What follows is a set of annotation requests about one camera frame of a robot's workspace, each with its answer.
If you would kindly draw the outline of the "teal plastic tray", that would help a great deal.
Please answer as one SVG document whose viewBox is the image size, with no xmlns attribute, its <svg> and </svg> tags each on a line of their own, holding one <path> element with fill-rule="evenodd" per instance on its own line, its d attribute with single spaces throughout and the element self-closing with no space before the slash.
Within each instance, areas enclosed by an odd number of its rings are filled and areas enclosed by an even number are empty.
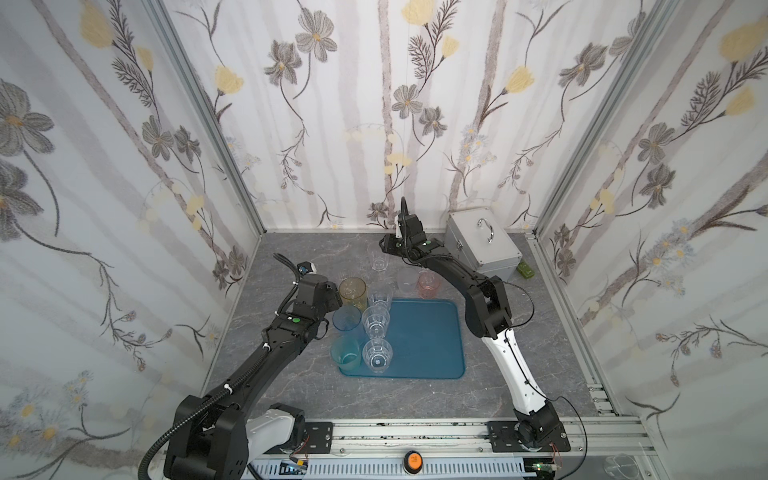
<svg viewBox="0 0 768 480">
<path fill-rule="evenodd" d="M 377 374 L 362 359 L 339 367 L 347 377 L 454 380 L 465 373 L 458 307 L 450 300 L 394 299 L 386 340 L 388 368 Z"/>
</svg>

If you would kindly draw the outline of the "blue plastic tumbler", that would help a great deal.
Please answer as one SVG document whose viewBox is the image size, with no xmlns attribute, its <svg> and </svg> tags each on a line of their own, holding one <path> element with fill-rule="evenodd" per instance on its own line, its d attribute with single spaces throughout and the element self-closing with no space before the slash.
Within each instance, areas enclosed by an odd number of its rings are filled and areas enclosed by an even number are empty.
<svg viewBox="0 0 768 480">
<path fill-rule="evenodd" d="M 332 324 L 341 335 L 355 338 L 364 335 L 362 313 L 354 305 L 343 305 L 336 310 L 332 316 Z"/>
</svg>

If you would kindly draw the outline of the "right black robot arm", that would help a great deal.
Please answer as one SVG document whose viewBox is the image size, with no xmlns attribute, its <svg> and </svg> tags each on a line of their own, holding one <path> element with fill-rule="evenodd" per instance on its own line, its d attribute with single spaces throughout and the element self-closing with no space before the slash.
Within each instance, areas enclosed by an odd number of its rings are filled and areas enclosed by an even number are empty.
<svg viewBox="0 0 768 480">
<path fill-rule="evenodd" d="M 516 418 L 513 441 L 530 452 L 546 448 L 570 451 L 570 437 L 556 411 L 555 400 L 539 388 L 516 341 L 517 325 L 505 281 L 470 269 L 442 241 L 428 237 L 405 198 L 401 199 L 397 215 L 397 231 L 385 234 L 379 246 L 386 254 L 439 275 L 461 294 L 468 329 L 489 349 L 510 391 Z"/>
</svg>

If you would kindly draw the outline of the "clear faceted glass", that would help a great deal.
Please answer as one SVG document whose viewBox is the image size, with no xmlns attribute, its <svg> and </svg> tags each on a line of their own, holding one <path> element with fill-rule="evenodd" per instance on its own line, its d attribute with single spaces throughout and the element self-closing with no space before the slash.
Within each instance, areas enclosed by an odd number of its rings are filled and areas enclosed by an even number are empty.
<svg viewBox="0 0 768 480">
<path fill-rule="evenodd" d="M 368 288 L 368 305 L 391 308 L 394 287 L 390 283 L 376 283 Z"/>
<path fill-rule="evenodd" d="M 383 339 L 390 324 L 390 312 L 385 304 L 376 303 L 361 316 L 363 328 L 370 339 Z"/>
<path fill-rule="evenodd" d="M 368 369 L 374 374 L 382 374 L 392 364 L 393 348 L 384 338 L 373 338 L 365 343 L 362 349 L 363 360 Z"/>
<path fill-rule="evenodd" d="M 371 269 L 378 273 L 383 273 L 389 266 L 390 256 L 382 252 L 378 247 L 368 252 Z"/>
</svg>

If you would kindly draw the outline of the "yellow plastic tumbler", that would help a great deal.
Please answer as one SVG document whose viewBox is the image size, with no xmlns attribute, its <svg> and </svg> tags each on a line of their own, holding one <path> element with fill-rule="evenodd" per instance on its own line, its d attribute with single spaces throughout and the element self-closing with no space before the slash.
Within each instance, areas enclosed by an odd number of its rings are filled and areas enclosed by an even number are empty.
<svg viewBox="0 0 768 480">
<path fill-rule="evenodd" d="M 360 312 L 368 308 L 367 284 L 359 277 L 348 277 L 339 284 L 339 293 L 344 305 L 351 305 Z"/>
</svg>

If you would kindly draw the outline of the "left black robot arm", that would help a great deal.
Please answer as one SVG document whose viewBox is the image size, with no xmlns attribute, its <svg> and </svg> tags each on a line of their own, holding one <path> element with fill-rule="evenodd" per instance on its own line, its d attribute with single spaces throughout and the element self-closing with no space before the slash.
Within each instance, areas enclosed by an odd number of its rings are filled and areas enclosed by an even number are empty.
<svg viewBox="0 0 768 480">
<path fill-rule="evenodd" d="M 253 405 L 294 359 L 318 338 L 326 315 L 342 306 L 337 285 L 309 261 L 274 258 L 293 274 L 292 287 L 262 331 L 262 341 L 225 381 L 202 397 L 190 395 L 176 409 L 173 425 L 139 463 L 137 477 L 148 479 L 152 460 L 168 448 L 167 479 L 239 479 L 255 456 L 246 423 Z"/>
</svg>

